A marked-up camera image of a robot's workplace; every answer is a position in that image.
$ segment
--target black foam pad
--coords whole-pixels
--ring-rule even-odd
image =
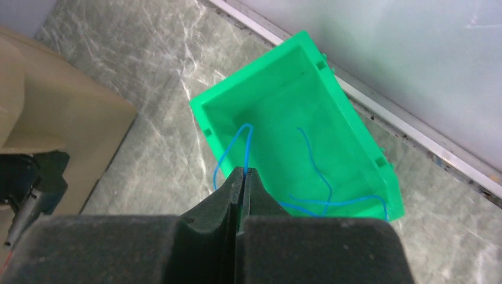
[[[40,217],[0,283],[162,283],[178,217]]]
[[[244,227],[245,283],[414,283],[380,220],[251,216]]]

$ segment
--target green storage box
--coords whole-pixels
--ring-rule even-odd
[[[244,123],[254,126],[249,167],[279,202],[322,215],[330,191],[310,160],[333,188],[331,202],[368,195],[385,200],[389,220],[404,215],[397,177],[338,85],[326,57],[302,31],[192,99],[190,106],[216,159]],[[244,165],[247,131],[237,139],[221,169],[227,177]],[[285,208],[291,215],[305,212]],[[384,219],[376,198],[329,206],[329,217]]]

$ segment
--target marble floor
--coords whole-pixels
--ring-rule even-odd
[[[139,111],[84,214],[182,214],[208,196],[215,159],[188,101],[270,49],[199,0],[61,0],[36,39]],[[361,117],[395,164],[416,282],[502,283],[502,210]]]

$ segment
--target blue string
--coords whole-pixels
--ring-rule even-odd
[[[223,163],[223,160],[225,157],[228,155],[230,149],[232,146],[234,146],[235,142],[237,141],[237,138],[239,137],[240,133],[245,129],[249,128],[249,133],[247,134],[247,140],[246,140],[246,152],[244,154],[244,178],[246,177],[247,174],[247,167],[249,164],[249,146],[251,145],[251,137],[253,136],[253,130],[255,129],[254,126],[252,126],[249,123],[244,123],[239,130],[237,131],[237,134],[234,136],[232,141],[230,142],[229,146],[223,152],[223,155],[221,155],[220,160],[218,161],[218,164],[216,165],[216,169],[214,169],[214,174],[213,174],[213,187],[214,190],[216,191],[218,188],[216,187],[216,174],[218,173],[218,169],[221,167],[221,164]]]
[[[356,199],[349,200],[349,201],[344,201],[344,202],[324,202],[324,201],[315,201],[315,200],[308,200],[308,199],[300,199],[300,198],[293,197],[291,194],[289,195],[289,197],[291,199],[293,199],[294,201],[298,201],[298,202],[314,203],[314,204],[325,204],[326,206],[345,206],[345,205],[350,205],[350,204],[358,203],[358,202],[361,202],[361,201],[365,201],[365,200],[368,200],[368,199],[378,199],[380,202],[382,202],[382,206],[384,207],[385,220],[387,222],[389,221],[389,214],[388,214],[388,211],[387,211],[387,204],[385,203],[385,200],[383,198],[381,198],[380,196],[378,196],[378,195],[363,196],[363,197],[360,197],[360,198],[356,198]]]
[[[306,214],[308,214],[310,216],[322,217],[321,215],[317,215],[317,214],[315,214],[315,213],[313,213],[313,212],[311,212],[311,211],[309,211],[307,209],[304,209],[304,208],[302,208],[300,206],[297,206],[297,205],[294,205],[294,204],[289,204],[289,203],[284,203],[284,202],[279,202],[279,204],[282,207],[288,207],[288,208],[296,209],[296,210],[301,211],[303,213],[306,213]]]
[[[330,190],[330,194],[329,194],[328,200],[327,200],[327,203],[328,203],[331,201],[331,197],[333,195],[333,188],[331,187],[329,182],[324,178],[321,171],[319,171],[319,169],[316,166],[316,163],[314,163],[314,156],[312,155],[312,148],[310,147],[310,143],[308,142],[308,138],[307,138],[307,135],[305,134],[305,131],[303,131],[303,129],[301,129],[300,127],[297,127],[297,129],[301,132],[301,134],[303,135],[303,138],[305,138],[305,142],[307,143],[307,148],[308,148],[308,155],[310,156],[310,162],[314,166],[314,170],[317,172],[317,174],[321,177],[323,182],[328,186],[328,188]],[[326,203],[326,207],[324,207],[323,215],[326,215],[328,212],[328,204],[327,203]]]

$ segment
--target white wall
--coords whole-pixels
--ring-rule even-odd
[[[241,0],[502,171],[502,0]]]
[[[34,37],[57,0],[0,0],[0,25]]]

